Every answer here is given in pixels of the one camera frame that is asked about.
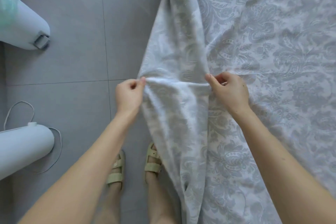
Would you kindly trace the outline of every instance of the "floral pattern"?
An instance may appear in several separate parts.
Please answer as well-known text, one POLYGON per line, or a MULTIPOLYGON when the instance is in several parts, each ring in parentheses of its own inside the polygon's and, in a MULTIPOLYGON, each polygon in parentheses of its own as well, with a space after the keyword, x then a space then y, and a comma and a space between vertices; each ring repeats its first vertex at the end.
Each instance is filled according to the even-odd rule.
POLYGON ((162 0, 139 76, 143 112, 188 223, 281 223, 241 129, 205 73, 251 107, 336 197, 336 0, 162 0))

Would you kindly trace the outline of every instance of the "person's right arm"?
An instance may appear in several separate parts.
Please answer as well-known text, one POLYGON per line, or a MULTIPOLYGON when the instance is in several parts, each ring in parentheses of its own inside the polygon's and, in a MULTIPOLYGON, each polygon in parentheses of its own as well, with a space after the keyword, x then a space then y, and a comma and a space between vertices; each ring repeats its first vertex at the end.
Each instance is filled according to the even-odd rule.
POLYGON ((216 97, 244 133, 283 223, 336 223, 336 201, 282 146, 251 110, 246 83, 229 72, 206 75, 216 97))

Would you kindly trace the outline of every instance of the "hand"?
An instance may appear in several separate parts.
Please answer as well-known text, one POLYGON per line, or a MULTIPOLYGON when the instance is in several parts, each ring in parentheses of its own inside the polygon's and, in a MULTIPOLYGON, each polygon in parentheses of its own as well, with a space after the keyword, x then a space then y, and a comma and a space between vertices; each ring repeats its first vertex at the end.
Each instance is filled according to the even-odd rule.
POLYGON ((249 90, 240 76, 223 72, 216 76, 206 74, 205 79, 233 118, 239 113, 250 110, 249 90))
POLYGON ((136 116, 142 103, 142 94, 146 84, 145 77, 140 80, 129 79, 115 88, 117 113, 136 116))

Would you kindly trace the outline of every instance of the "forearm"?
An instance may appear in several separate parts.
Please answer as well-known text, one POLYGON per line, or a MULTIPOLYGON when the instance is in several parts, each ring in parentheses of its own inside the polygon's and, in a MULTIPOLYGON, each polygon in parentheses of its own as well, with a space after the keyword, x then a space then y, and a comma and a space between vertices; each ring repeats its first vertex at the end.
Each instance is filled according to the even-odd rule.
POLYGON ((20 224, 90 223, 132 117, 118 114, 96 142, 33 205, 20 224))
POLYGON ((336 223, 336 202, 251 111, 234 114, 283 223, 336 223))

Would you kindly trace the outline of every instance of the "white cord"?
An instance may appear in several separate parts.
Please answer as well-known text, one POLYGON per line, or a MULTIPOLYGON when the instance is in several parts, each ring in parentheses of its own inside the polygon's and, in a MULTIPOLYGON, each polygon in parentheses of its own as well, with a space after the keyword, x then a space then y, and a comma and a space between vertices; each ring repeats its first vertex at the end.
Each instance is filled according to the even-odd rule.
MULTIPOLYGON (((9 115, 10 115, 10 113, 11 113, 13 107, 16 106, 16 105, 19 104, 19 103, 25 103, 25 104, 27 104, 27 105, 29 105, 29 106, 31 107, 31 109, 33 110, 33 115, 31 116, 31 119, 30 119, 29 122, 32 122, 32 120, 33 120, 33 118, 34 118, 34 115, 35 115, 35 109, 34 109, 34 107, 33 107, 30 103, 28 103, 28 102, 26 102, 26 101, 19 101, 19 102, 15 103, 14 105, 12 105, 12 107, 8 110, 8 113, 7 113, 5 122, 4 122, 4 124, 3 124, 3 129, 4 129, 4 130, 6 130, 7 120, 8 120, 8 117, 9 117, 9 115)), ((59 151, 58 157, 57 157, 56 161, 53 162, 52 165, 51 165, 50 167, 48 167, 46 170, 41 171, 41 172, 36 172, 36 171, 33 171, 33 170, 28 170, 27 168, 24 168, 25 170, 27 170, 27 171, 29 171, 29 172, 32 172, 32 173, 35 173, 35 174, 41 174, 41 173, 44 173, 44 172, 48 171, 53 165, 55 165, 55 163, 58 161, 58 159, 59 159, 60 156, 61 156, 61 153, 62 153, 62 135, 61 135, 61 132, 60 132, 58 129, 56 129, 56 128, 50 128, 50 127, 48 127, 48 128, 49 128, 49 129, 54 129, 54 130, 56 130, 56 131, 58 132, 58 134, 59 134, 59 144, 60 144, 61 149, 60 149, 60 151, 59 151)))

